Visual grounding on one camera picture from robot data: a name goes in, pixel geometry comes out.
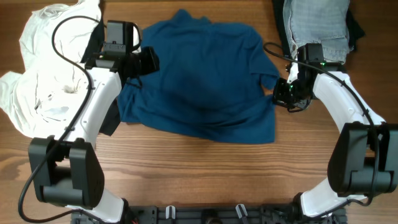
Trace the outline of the blue t-shirt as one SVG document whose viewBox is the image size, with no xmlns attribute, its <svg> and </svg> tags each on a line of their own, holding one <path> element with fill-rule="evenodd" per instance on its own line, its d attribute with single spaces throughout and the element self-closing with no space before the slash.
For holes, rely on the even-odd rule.
<svg viewBox="0 0 398 224">
<path fill-rule="evenodd" d="M 125 84 L 118 96 L 123 122 L 218 142 L 274 142 L 274 104 L 264 92 L 279 72 L 253 27 L 181 9 L 143 36 L 160 68 Z"/>
</svg>

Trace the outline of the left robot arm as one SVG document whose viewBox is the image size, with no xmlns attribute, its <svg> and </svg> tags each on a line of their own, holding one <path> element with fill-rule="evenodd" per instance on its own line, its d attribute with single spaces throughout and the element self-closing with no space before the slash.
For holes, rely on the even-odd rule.
<svg viewBox="0 0 398 224">
<path fill-rule="evenodd" d="M 65 208 L 74 222 L 137 223 L 127 200 L 106 190 L 94 148 L 126 81 L 141 88 L 141 76 L 158 71 L 159 59 L 141 45 L 135 23 L 109 21 L 106 27 L 103 51 L 80 67 L 86 77 L 81 105 L 66 125 L 31 141 L 32 172 L 25 184 L 34 187 L 38 201 Z"/>
</svg>

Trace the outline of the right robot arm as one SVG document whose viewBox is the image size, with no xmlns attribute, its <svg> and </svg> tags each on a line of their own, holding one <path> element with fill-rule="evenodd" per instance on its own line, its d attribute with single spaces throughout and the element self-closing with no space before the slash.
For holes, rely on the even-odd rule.
<svg viewBox="0 0 398 224">
<path fill-rule="evenodd" d="M 289 209 L 279 214 L 291 222 L 319 222 L 351 203 L 367 207 L 378 195 L 395 191 L 397 125 L 368 106 L 342 64 L 324 59 L 321 44 L 305 44 L 296 57 L 286 60 L 289 77 L 277 81 L 274 104 L 297 113 L 320 100 L 340 135 L 326 179 L 297 194 Z"/>
</svg>

